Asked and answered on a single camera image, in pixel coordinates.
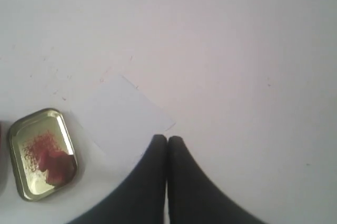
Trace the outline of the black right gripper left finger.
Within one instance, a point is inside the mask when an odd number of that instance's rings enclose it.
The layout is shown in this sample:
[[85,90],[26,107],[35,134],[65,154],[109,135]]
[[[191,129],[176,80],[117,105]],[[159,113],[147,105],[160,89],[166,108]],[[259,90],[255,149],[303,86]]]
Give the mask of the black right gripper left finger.
[[163,223],[167,138],[154,135],[141,160],[106,198],[71,223]]

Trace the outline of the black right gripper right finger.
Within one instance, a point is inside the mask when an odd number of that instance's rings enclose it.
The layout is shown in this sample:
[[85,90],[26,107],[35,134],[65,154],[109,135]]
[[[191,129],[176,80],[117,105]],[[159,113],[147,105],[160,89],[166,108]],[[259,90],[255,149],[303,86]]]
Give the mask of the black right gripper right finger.
[[178,136],[168,140],[167,185],[170,223],[263,222],[223,194]]

